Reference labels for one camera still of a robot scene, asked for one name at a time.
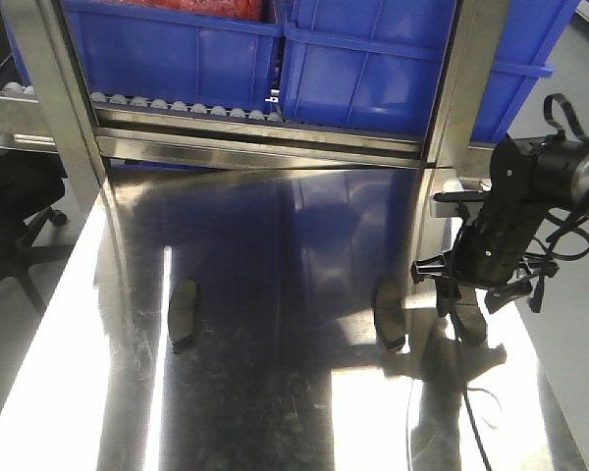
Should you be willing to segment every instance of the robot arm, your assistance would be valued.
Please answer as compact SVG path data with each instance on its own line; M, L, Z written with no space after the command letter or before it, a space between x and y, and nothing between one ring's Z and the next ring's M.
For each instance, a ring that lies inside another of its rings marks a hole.
M578 141L566 140L564 128L552 113L555 101ZM416 283L435 280L441 317L460 300L460 287L485 289L490 312L534 291L530 306L539 312L545 278L557 273L557 260L576 260L589 252L589 247L571 256L555 252L559 239L569 233L582 236L589 244L589 235L580 229L589 220L589 137L564 96L548 96L544 114L557 133L529 139L507 137L501 142L491 160L489 192L435 196L439 203L454 204L464 221L452 250L412 264ZM476 200L483 201L482 209L470 221L466 204ZM552 216L554 208L569 211L568 217L560 220ZM542 245L545 253L528 253L546 219L557 224L558 230ZM530 283L533 279L538 279L535 288Z

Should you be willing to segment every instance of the office chair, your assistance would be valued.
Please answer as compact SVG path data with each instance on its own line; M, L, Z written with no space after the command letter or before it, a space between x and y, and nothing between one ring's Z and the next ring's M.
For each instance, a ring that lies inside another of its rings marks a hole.
M65 194L65 177L56 155L20 151L0 155L0 282L8 277L17 279L39 315L46 306L28 269L66 259L73 248L32 246L46 222L63 226L68 221L65 214L50 207Z

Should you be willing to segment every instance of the chair caster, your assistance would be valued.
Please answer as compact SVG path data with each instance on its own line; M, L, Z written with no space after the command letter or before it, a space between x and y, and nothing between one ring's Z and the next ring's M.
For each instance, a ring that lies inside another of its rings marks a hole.
M53 226L58 228L65 226L68 223L68 216L66 216L62 211L55 209L52 210L52 215L50 215L48 221L50 221Z

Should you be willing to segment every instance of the reflective metal surface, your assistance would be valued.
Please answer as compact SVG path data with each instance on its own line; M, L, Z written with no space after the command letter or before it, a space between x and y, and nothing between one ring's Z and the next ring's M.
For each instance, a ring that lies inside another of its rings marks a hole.
M510 0L456 2L454 25L423 149L428 163L459 167L456 161L467 158L466 149L489 82L509 6Z
M5 96L0 91L0 132L51 135L37 98Z
M349 163L405 168L421 166L416 158L418 154L412 154L412 158L401 158L389 152L378 151L371 155L366 153L368 149L356 147L298 147L297 142L266 144L105 129L99 130L97 141L101 152L107 157L186 163L217 169L304 168Z
M480 469L432 299L409 349L375 339L415 174L112 173L1 414L0 470ZM174 354L184 279L195 339ZM552 469L531 343L513 307L489 324L463 352L485 447L495 469Z
M86 214L105 180L96 118L59 0L1 0L45 122Z
M388 349L402 343L402 338L413 325L413 317L425 316L423 309L426 306L430 306L427 316L436 317L434 283L426 281L415 285L412 279L404 274L410 273L413 261L427 259L451 248L451 220L434 214L432 198L438 192L462 189L454 169L426 169L415 175L415 190L411 204L406 207L409 223L406 226L407 233L402 247L403 265L399 270L401 275L394 279L397 287L390 288L390 296L395 299L396 308L380 311L376 315L378 332Z
M409 155L420 150L420 143L409 137L401 139L395 134L383 132L345 130L298 123L258 123L255 120L201 116L171 110L140 109L109 103L95 103L95 107L99 121L102 126L107 128L122 124L124 129L127 128L127 125L132 125L143 131L144 128L149 127L150 129L200 131L203 135L208 132L213 135L237 134L246 138L253 136L255 139L262 139L267 143L269 139L301 142L302 145L315 142L327 144L327 146L335 144L339 147L379 149Z
M0 134L0 149L57 153L52 137L26 134Z

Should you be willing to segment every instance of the metal post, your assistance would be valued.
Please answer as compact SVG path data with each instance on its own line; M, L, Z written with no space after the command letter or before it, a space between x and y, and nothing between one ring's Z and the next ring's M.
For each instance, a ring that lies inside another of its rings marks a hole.
M428 164L462 168L509 7L510 0L457 1L423 147L422 155Z
M58 0L2 0L80 209L89 212L105 168L96 118Z
M406 263L403 273L409 274L412 261L435 256L449 249L452 243L450 233L454 231L448 221L430 214L432 196L440 191L462 189L458 178L488 177L490 152L476 153L468 149L509 6L510 0L457 0L421 154L428 168L420 172L415 187L411 239L403 261ZM415 286L408 276L397 293L402 296L398 299L401 306L397 310L376 313L378 333L388 348L401 345L403 335L411 332L411 326L436 318L436 294L431 283ZM418 351L425 344L424 339L409 338L409 341L410 351Z

